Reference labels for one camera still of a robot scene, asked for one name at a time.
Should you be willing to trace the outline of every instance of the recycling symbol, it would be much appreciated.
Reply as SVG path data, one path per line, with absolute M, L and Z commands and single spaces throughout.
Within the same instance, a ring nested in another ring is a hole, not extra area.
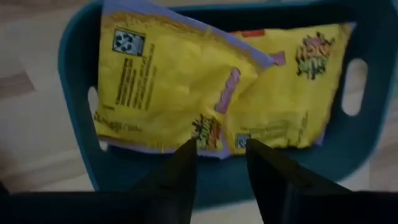
M 138 35 L 116 30 L 113 50 L 125 54 L 140 55 L 142 53 L 142 39 Z

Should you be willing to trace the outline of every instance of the floor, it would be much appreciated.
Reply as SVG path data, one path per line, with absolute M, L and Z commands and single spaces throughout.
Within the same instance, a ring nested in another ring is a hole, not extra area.
M 88 1 L 0 0 L 0 179 L 11 192 L 92 190 L 57 73 L 61 34 L 85 2 Z M 191 0 L 166 2 L 180 5 L 190 4 Z M 353 89 L 361 82 L 363 78 L 359 75 Z M 346 103 L 353 106 L 352 101 L 358 100 L 360 93 L 354 91 L 349 98 Z M 95 95 L 90 93 L 89 99 L 94 108 Z M 377 153 L 370 164 L 342 184 L 355 190 L 398 190 L 398 179 L 391 178 L 398 172 L 397 131 L 398 99 L 393 99 Z M 250 216 L 260 220 L 256 205 L 251 202 L 210 213 L 239 217 L 240 206 L 248 208 Z M 208 213 L 200 212 L 193 220 L 203 222 L 206 218 Z M 227 223 L 228 219 L 223 218 L 220 223 Z

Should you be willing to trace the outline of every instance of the yellow snack bag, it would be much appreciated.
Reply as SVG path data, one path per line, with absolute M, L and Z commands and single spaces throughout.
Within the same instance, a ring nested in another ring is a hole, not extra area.
M 272 64 L 233 36 L 168 9 L 106 0 L 97 134 L 145 152 L 173 152 L 190 138 L 199 150 L 220 152 L 228 105 Z
M 321 137 L 351 28 L 330 24 L 234 33 L 262 52 L 284 58 L 276 56 L 280 66 L 264 70 L 229 106 L 226 139 L 233 154 L 245 152 L 247 138 L 271 147 L 303 148 Z

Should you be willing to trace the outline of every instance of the teal plastic basket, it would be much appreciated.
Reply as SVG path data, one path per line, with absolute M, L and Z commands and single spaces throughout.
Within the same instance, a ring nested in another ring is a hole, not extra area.
M 93 2 L 71 19 L 60 42 L 58 70 L 81 156 L 94 188 L 126 191 L 168 156 L 100 148 L 87 93 L 98 81 L 101 7 L 101 2 Z M 381 132 L 395 80 L 398 18 L 391 1 L 265 2 L 173 10 L 225 31 L 265 27 L 288 29 L 355 21 L 357 25 L 345 54 L 343 74 L 354 58 L 361 58 L 368 64 L 361 111 L 356 116 L 343 112 L 343 76 L 322 146 L 286 153 L 304 167 L 331 180 L 344 179 L 370 157 Z M 244 157 L 224 161 L 198 159 L 196 208 L 253 198 Z

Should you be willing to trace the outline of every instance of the nutrition label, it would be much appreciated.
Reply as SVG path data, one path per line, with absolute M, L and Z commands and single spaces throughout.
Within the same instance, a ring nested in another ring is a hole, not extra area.
M 121 121 L 108 121 L 106 118 L 102 117 L 99 113 L 95 112 L 94 120 L 99 122 L 100 124 L 104 124 L 110 130 L 114 131 L 115 133 L 120 133 L 121 131 L 124 132 L 141 132 L 142 129 L 136 126 L 135 124 L 121 122 Z
M 246 139 L 255 138 L 262 142 L 273 142 L 273 141 L 287 141 L 287 145 L 300 145 L 304 132 L 307 128 L 308 114 L 305 113 L 301 117 L 299 123 L 293 122 L 295 119 L 275 119 L 269 121 L 264 125 L 256 127 L 243 127 L 241 130 L 243 133 L 235 135 L 235 147 L 243 149 L 246 147 Z
M 157 67 L 152 66 L 154 50 L 155 45 L 151 44 L 148 56 L 143 55 L 138 65 L 134 64 L 134 57 L 124 58 L 116 105 L 148 110 L 157 73 Z

